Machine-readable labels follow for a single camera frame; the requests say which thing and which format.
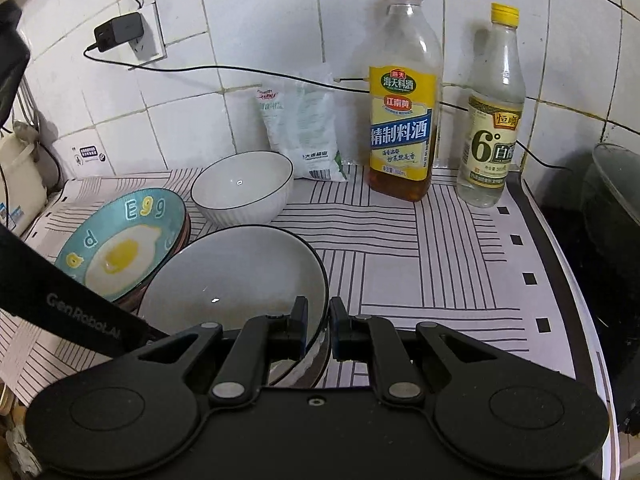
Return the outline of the white ribbed bowl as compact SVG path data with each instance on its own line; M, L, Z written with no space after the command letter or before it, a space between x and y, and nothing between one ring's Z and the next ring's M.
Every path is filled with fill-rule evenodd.
M208 166L195 179L191 200L218 228L267 224L288 203L293 184L294 166L286 156L252 151Z
M239 330L255 316L290 313L298 296L308 300L305 354L272 364L269 383L313 387L329 359L329 279L314 248L290 231L252 224L196 240L155 275L139 316L166 334L203 322Z

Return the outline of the teal fried egg plate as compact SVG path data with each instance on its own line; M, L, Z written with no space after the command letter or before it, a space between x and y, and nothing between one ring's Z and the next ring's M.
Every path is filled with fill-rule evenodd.
M186 204L166 188L112 200L73 232L54 265L108 301L124 298L169 256L186 225Z

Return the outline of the pink rabbit carrot plate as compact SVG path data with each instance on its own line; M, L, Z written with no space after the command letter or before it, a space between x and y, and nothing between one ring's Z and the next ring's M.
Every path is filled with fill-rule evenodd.
M151 284L152 279L155 278L155 275L160 272L160 269L166 263L168 263L168 261L173 256L177 255L180 250L183 250L183 248L185 248L186 245L189 244L190 235L191 218L190 214L186 214L186 218L184 218L183 226L179 232L179 236L177 237L174 246L170 248L168 254L141 283L137 284L137 286L133 290L130 290L130 292L127 292L124 296L115 300L114 305L127 312L137 310L137 308L140 307L144 293L149 287L149 284Z

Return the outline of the white rice cooker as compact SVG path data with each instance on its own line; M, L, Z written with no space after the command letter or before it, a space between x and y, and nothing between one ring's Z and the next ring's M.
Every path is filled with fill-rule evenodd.
M1 139L1 225L21 236L47 203L47 188L36 164L39 132L14 122Z

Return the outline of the striped table cloth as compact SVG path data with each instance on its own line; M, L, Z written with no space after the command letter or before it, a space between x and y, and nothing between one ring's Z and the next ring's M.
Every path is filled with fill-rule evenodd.
M90 214L138 188L169 188L186 201L191 242L214 232L190 200L201 169L72 179L24 235L54 261ZM608 371L582 292L558 242L510 174L498 206L478 209L454 192L451 170L436 170L419 203L369 190L364 170L348 182L298 180L273 226L314 248L330 296L348 312L389 318L413 328L434 321L575 377L612 408ZM25 404L55 379L103 361L1 311L1 379Z

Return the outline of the white vinegar bottle yellow cap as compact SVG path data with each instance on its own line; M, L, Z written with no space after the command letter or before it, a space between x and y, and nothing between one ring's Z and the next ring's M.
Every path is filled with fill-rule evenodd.
M498 203L513 159L526 99L518 52L520 11L491 5L491 30L472 75L457 194L471 206Z

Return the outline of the white plastic salt bag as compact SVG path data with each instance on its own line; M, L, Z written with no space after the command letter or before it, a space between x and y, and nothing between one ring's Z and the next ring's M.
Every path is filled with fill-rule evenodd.
M296 179L344 182L334 95L323 87L332 81L330 66L312 66L298 76L299 81L271 79L256 89L270 148L292 162Z

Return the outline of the black wok with glass lid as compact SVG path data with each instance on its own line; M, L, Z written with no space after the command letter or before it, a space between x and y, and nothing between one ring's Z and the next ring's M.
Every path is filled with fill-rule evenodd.
M639 404L639 155L600 143L591 156L582 185L588 304L626 413Z

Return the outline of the cooking wine bottle yellow label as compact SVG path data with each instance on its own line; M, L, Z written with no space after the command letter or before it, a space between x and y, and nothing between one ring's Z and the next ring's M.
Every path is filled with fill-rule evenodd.
M413 203L430 186L442 96L442 46L422 1L387 0L367 48L369 185Z

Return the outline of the black power adapter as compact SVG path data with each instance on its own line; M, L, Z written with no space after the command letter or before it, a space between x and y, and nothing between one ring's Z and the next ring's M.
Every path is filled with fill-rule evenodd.
M111 18L93 31L94 45L100 52L106 52L121 44L139 40L143 35L144 26L139 12L131 12Z

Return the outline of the wall label sticker low left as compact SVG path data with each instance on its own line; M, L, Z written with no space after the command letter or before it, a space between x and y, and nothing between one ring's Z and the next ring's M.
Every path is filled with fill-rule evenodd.
M88 164L89 162L105 162L106 156L100 152L94 145L81 146L80 148L73 147L74 159L78 166Z

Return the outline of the white wall socket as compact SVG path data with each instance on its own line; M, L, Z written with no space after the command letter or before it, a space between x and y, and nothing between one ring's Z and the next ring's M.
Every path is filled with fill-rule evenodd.
M160 27L160 17L158 16L155 2L144 6L138 14L140 15L143 27L143 35L130 41L125 60L130 63L145 65L166 58L166 47Z

